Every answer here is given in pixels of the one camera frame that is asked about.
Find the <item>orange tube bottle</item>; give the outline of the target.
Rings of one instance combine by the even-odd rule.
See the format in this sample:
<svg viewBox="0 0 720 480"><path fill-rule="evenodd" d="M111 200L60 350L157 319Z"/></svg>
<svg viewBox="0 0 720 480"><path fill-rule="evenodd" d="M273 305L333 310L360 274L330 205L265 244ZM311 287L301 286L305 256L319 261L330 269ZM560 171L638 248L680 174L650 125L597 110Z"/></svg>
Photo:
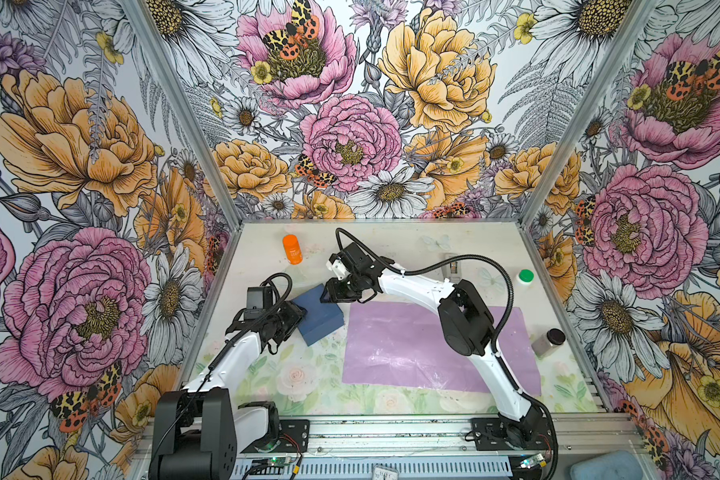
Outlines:
<svg viewBox="0 0 720 480"><path fill-rule="evenodd" d="M298 265L303 261L303 255L298 238L293 234L285 235L282 245L287 260L292 265Z"/></svg>

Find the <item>grey tape dispenser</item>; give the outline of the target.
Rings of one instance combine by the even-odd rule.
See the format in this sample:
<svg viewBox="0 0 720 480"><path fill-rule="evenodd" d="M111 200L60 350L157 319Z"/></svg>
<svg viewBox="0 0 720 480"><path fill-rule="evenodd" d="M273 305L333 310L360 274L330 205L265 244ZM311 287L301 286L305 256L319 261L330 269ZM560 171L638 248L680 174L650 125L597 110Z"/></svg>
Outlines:
<svg viewBox="0 0 720 480"><path fill-rule="evenodd" d="M443 256L447 263L441 266L441 271L444 279L449 282L456 284L462 279L462 269L458 260L453 260L453 255L445 254Z"/></svg>

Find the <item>dark blue gift box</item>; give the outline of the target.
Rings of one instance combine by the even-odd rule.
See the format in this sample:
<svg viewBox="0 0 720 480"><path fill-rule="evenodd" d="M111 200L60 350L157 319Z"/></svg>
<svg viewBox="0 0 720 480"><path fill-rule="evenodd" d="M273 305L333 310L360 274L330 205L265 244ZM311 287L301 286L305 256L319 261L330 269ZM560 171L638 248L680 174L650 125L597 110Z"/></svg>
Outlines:
<svg viewBox="0 0 720 480"><path fill-rule="evenodd" d="M318 343L344 326L344 314L336 303L322 301L324 286L318 285L302 293L292 302L306 310L297 328L307 346Z"/></svg>

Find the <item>purple wrapping paper sheet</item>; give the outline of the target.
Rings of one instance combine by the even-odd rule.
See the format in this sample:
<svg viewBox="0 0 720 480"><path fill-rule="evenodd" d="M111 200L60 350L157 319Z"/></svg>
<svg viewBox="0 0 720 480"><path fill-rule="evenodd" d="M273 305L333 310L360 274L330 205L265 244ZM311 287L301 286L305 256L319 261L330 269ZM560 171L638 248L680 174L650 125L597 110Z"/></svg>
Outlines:
<svg viewBox="0 0 720 480"><path fill-rule="evenodd" d="M342 382L489 391L471 361L447 345L435 313L389 301L349 307Z"/></svg>

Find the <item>aluminium front rail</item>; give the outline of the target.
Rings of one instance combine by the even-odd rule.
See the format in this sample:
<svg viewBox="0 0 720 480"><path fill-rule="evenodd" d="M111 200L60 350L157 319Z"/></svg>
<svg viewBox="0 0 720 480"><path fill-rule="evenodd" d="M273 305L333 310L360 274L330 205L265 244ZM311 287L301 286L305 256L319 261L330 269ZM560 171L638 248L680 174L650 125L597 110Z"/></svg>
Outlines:
<svg viewBox="0 0 720 480"><path fill-rule="evenodd" d="M543 452L551 438L519 450L489 439L472 439L471 414L307 416L307 458L529 455ZM625 414L554 413L559 456L599 455L624 450L645 454L642 437Z"/></svg>

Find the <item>blue-grey cloth pad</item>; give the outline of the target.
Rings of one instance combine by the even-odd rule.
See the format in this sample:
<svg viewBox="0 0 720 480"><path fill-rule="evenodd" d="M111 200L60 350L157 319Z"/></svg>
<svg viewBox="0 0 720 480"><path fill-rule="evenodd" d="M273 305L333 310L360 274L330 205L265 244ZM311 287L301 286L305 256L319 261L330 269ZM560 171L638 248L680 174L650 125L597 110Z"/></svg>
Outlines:
<svg viewBox="0 0 720 480"><path fill-rule="evenodd" d="M578 462L570 467L573 480L640 480L643 469L637 458L626 451L614 451Z"/></svg>

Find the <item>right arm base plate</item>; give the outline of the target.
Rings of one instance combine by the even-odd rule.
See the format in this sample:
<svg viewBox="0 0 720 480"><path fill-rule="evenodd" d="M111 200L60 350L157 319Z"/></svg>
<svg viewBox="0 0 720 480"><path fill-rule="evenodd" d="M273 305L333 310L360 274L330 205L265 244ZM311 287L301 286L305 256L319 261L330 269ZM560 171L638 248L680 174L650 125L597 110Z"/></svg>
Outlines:
<svg viewBox="0 0 720 480"><path fill-rule="evenodd" d="M545 419L536 423L515 422L501 416L470 420L470 429L463 436L478 451L544 451L557 447Z"/></svg>

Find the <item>clear jar dark lid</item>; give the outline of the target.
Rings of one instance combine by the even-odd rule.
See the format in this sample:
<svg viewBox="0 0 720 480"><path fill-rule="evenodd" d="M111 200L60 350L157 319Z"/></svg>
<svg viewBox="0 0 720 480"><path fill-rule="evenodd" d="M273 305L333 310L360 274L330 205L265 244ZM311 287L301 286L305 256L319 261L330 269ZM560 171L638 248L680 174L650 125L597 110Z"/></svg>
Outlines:
<svg viewBox="0 0 720 480"><path fill-rule="evenodd" d="M541 359L563 345L566 339L567 337L561 329L551 328L534 340L531 348L535 356Z"/></svg>

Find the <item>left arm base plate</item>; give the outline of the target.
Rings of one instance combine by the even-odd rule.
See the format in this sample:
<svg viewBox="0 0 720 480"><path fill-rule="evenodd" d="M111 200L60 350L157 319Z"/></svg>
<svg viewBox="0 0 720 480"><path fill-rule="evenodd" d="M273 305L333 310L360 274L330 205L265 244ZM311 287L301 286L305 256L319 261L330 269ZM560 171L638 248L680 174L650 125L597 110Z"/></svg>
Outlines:
<svg viewBox="0 0 720 480"><path fill-rule="evenodd" d="M286 419L280 421L277 439L257 440L243 450L245 454L306 453L309 445L311 422L305 419Z"/></svg>

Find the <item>white bottle green cap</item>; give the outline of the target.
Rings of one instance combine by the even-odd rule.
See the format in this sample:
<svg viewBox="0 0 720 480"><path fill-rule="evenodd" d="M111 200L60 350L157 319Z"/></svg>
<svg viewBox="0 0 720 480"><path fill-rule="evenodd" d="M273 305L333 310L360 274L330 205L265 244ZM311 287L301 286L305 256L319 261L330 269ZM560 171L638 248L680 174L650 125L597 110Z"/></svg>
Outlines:
<svg viewBox="0 0 720 480"><path fill-rule="evenodd" d="M523 295L528 293L531 287L534 285L536 275L533 270L521 269L519 270L513 280L514 290L517 295Z"/></svg>

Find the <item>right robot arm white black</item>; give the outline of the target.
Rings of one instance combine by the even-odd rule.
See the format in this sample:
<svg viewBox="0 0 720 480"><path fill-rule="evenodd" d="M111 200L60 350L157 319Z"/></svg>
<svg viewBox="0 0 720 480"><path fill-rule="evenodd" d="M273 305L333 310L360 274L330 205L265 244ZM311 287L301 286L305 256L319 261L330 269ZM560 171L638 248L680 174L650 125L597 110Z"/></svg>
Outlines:
<svg viewBox="0 0 720 480"><path fill-rule="evenodd" d="M499 321L470 281L453 283L427 276L451 262L469 260L494 267L507 284L506 306ZM494 398L500 419L498 437L523 446L538 435L555 436L549 409L521 387L500 349L498 338L508 323L514 291L506 270L496 261L463 254L407 270L361 242L353 242L332 254L327 268L332 277L324 285L323 303L365 303L363 295L370 292L372 296L400 297L437 314L447 345L471 361Z"/></svg>

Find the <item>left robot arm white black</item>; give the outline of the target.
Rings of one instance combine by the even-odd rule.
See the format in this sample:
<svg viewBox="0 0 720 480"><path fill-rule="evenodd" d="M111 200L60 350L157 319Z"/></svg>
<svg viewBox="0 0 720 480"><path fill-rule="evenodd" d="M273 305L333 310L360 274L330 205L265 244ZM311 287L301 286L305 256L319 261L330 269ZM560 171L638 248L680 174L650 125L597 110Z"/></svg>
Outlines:
<svg viewBox="0 0 720 480"><path fill-rule="evenodd" d="M238 455L249 447L302 450L283 430L274 403L236 407L232 396L250 366L288 340L306 314L291 301L236 313L223 347L207 367L158 401L149 479L229 479Z"/></svg>

